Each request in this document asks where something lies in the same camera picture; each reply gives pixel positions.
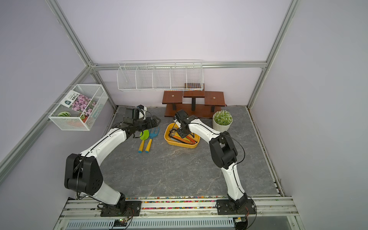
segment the green leaf object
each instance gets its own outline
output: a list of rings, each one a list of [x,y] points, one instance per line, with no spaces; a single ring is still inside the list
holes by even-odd
[[[57,116],[58,117],[70,117],[70,113],[69,112],[61,112]]]
[[[216,112],[213,116],[213,119],[219,125],[229,125],[233,121],[233,117],[226,110]]]

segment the white wire shelf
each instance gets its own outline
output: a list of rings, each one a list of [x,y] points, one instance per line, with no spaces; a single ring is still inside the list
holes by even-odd
[[[165,64],[123,61],[119,62],[117,82],[121,91],[201,91],[202,61],[166,61]]]
[[[86,109],[78,112],[59,104],[49,115],[49,119],[61,130],[89,131],[105,105],[108,96],[102,85],[77,84],[72,90],[91,98]],[[87,109],[90,108],[91,103],[94,104],[94,107],[92,111],[88,111]],[[60,117],[59,114],[62,112],[67,112],[70,116]]]

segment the aluminum frame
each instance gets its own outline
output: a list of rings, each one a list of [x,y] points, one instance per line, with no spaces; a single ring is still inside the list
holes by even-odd
[[[283,197],[283,196],[285,196],[285,192],[282,189],[281,181],[279,180],[279,177],[277,176],[277,172],[275,170],[275,167],[273,166],[273,163],[271,161],[271,158],[268,155],[268,152],[266,150],[266,147],[265,147],[265,145],[263,143],[263,139],[262,139],[262,137],[261,137],[261,135],[259,133],[258,127],[257,127],[255,121],[253,120],[252,114],[251,114],[250,109],[248,107],[247,107],[247,113],[248,113],[249,119],[251,120],[251,123],[252,123],[253,129],[254,129],[255,135],[257,136],[257,139],[258,139],[258,142],[259,142],[259,146],[262,149],[262,153],[263,153],[263,156],[265,157],[265,160],[266,160],[268,169],[270,170],[270,174],[272,176],[273,182],[276,184],[275,185],[276,190],[278,191],[278,193],[280,194],[280,196]]]
[[[280,49],[281,43],[284,40],[285,34],[287,32],[287,29],[290,26],[291,21],[293,20],[293,17],[294,17],[295,12],[298,8],[299,2],[300,2],[300,0],[292,0],[290,5],[289,5],[289,8],[288,8],[288,10],[286,12],[286,15],[285,15],[285,18],[284,18],[284,20],[281,24],[281,27],[279,29],[279,32],[278,32],[277,36],[276,36],[276,39],[275,39],[275,41],[272,45],[271,51],[268,54],[268,57],[266,59],[267,64],[264,68],[262,68],[262,72],[261,72],[261,74],[258,78],[257,84],[254,87],[254,90],[252,92],[251,97],[249,98],[249,101],[248,101],[248,108],[249,109],[252,109],[252,107],[254,105],[254,102],[257,99],[259,90],[261,89],[262,84],[265,81],[265,79],[267,77],[267,74],[268,74],[268,72],[269,72],[269,70],[272,66],[272,63],[273,63],[273,61],[274,61],[274,59],[277,55],[277,52]]]
[[[70,41],[72,42],[75,50],[77,51],[78,55],[80,56],[80,58],[82,59],[82,61],[84,62],[84,64],[91,70],[93,70],[91,68],[91,66],[93,66],[93,62],[91,60],[91,58],[89,57],[87,51],[84,49],[81,41],[79,40],[79,38],[77,37],[76,33],[74,32],[73,28],[71,27],[69,21],[67,20],[66,16],[64,15],[59,3],[56,0],[46,0],[47,4],[49,5],[50,9],[52,10],[52,12],[54,13],[57,21],[61,24],[61,26],[63,27],[65,33],[67,34],[67,36],[69,37]],[[103,88],[106,91],[107,96],[109,97],[109,102],[112,106],[112,108],[114,109],[114,111],[116,110],[116,104],[114,103],[114,101],[111,98],[110,93],[108,92],[105,83],[103,82],[103,80],[101,79],[101,76],[98,74],[97,71],[93,71],[91,72],[91,76],[94,79],[94,81],[99,84],[102,85]]]
[[[45,130],[48,124],[50,124],[50,120],[48,119],[48,113],[50,113],[58,104],[58,102],[62,99],[64,96],[63,94],[67,93],[72,86],[78,83],[82,83],[83,80],[87,77],[88,74],[91,74],[92,78],[95,80],[97,84],[103,85],[103,87],[106,90],[106,93],[109,97],[109,102],[111,106],[114,109],[114,115],[112,116],[111,124],[114,120],[115,112],[116,112],[116,104],[112,100],[112,97],[110,93],[107,91],[107,88],[99,75],[99,70],[117,70],[118,64],[95,64],[89,57],[88,53],[84,49],[83,45],[81,44],[80,40],[78,39],[77,35],[73,31],[71,25],[69,24],[67,18],[65,17],[63,11],[61,10],[59,4],[56,0],[46,0],[47,4],[49,5],[50,9],[56,16],[58,22],[62,25],[63,29],[65,30],[67,36],[71,40],[73,46],[75,47],[78,55],[86,65],[86,67],[81,71],[81,73],[76,77],[76,79],[70,84],[69,87],[66,88],[66,90],[59,96],[59,98],[55,101],[53,105],[50,106],[50,108],[46,111],[46,113],[35,123],[35,125],[27,132],[27,134],[18,142],[18,144],[12,149],[12,151],[0,162],[0,184],[6,179],[7,175],[10,174],[12,169],[17,165],[17,163],[21,160],[21,158],[25,155],[25,153],[30,149],[30,147],[35,143],[35,141],[38,139],[38,137],[42,134],[42,132]],[[259,93],[259,90],[267,76],[267,73],[274,61],[274,58],[277,54],[277,51],[279,50],[279,47],[282,43],[282,40],[285,36],[285,33],[290,25],[290,22],[295,14],[296,8],[299,4],[299,0],[292,0],[291,4],[288,8],[287,14],[284,18],[284,21],[280,27],[280,30],[278,32],[278,35],[275,39],[275,42],[272,46],[272,49],[267,57],[266,61],[233,61],[233,62],[204,62],[203,68],[262,68],[262,72],[260,74],[260,77],[257,81],[257,84],[253,90],[253,93],[251,95],[251,98],[248,102],[248,108],[252,108],[254,105],[254,101]],[[259,132],[256,132],[259,142],[263,144],[262,138],[259,135]],[[264,151],[265,158],[269,158],[268,154],[266,152],[266,149],[264,148],[264,145],[262,147],[262,150]],[[272,176],[274,176],[275,180],[279,183],[277,179],[276,172],[274,171],[274,168],[272,166],[272,163],[267,160],[270,171],[272,172]],[[270,199],[277,199],[277,200],[283,200],[287,199],[287,197],[271,197]],[[280,215],[282,213],[281,209],[285,210],[284,206],[278,206],[275,203],[271,205],[269,208],[262,209],[262,213],[259,213],[259,215]],[[290,211],[289,216],[289,222],[293,223],[295,226],[295,221],[298,224],[298,229],[304,230],[304,227],[302,226],[301,219],[299,217],[299,214],[297,213],[297,210],[294,206],[288,207]],[[79,216],[83,213],[87,213],[90,218],[96,218],[95,214],[93,214],[93,210],[81,210],[77,209],[75,211],[63,211],[63,212],[70,212],[73,213],[74,216]],[[63,217],[62,219],[59,219],[57,222],[55,229],[62,229],[60,226],[63,226],[63,224],[67,224],[68,219],[66,217]]]
[[[134,64],[142,63],[142,61],[132,61]],[[175,63],[150,63],[155,66],[170,66]],[[219,62],[202,62],[203,68],[265,68],[267,63],[265,61],[219,61]],[[119,64],[95,64],[92,66],[93,70],[118,70]]]
[[[299,213],[291,197],[266,197],[251,196],[257,206],[257,216],[287,216],[290,226],[293,230],[304,230]],[[135,219],[160,219],[160,218],[198,218],[198,217],[241,217],[244,215],[218,215],[216,208],[194,208],[194,209],[168,209],[168,207],[213,207],[216,202],[212,200],[226,198],[145,198],[145,199],[127,199],[128,201],[142,201],[141,211]],[[163,203],[145,203],[146,201],[198,201],[202,202],[163,202]],[[54,229],[65,229],[69,220],[106,220],[120,219],[121,217],[101,217],[101,210],[97,209],[98,201],[92,198],[82,200],[69,200],[54,227]],[[164,208],[164,209],[143,209],[143,208]]]

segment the yellow tray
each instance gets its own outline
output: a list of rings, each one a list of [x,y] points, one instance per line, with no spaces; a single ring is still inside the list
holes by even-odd
[[[197,147],[197,145],[199,143],[199,140],[200,140],[200,136],[198,136],[197,134],[194,134],[194,138],[192,137],[192,139],[197,142],[194,145],[179,143],[179,142],[176,142],[176,141],[171,140],[170,137],[169,137],[169,133],[170,133],[170,130],[173,128],[173,126],[174,126],[174,123],[169,124],[167,126],[167,129],[166,129],[165,135],[164,135],[165,140],[167,141],[167,143],[169,145],[176,145],[176,146],[185,147],[185,148],[191,148],[191,149],[194,149],[195,147]]]

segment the wooden platform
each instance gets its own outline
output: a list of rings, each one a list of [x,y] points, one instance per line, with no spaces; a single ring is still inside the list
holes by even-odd
[[[211,112],[211,106],[206,106],[202,104],[197,104],[195,111],[192,111],[192,105],[191,104],[177,104],[176,110],[173,110],[170,105],[166,107],[165,111],[165,117],[174,117],[176,112],[184,109],[184,111],[189,115],[196,115],[198,118],[210,118],[212,119],[212,116],[215,112],[220,111],[221,107],[215,106],[214,112]]]
[[[182,104],[184,98],[192,98],[191,104]],[[205,104],[196,104],[196,98],[204,98]],[[176,112],[184,109],[189,115],[196,115],[198,118],[212,119],[213,114],[226,106],[223,92],[205,91],[165,91],[162,104],[167,104],[165,117],[174,117]]]

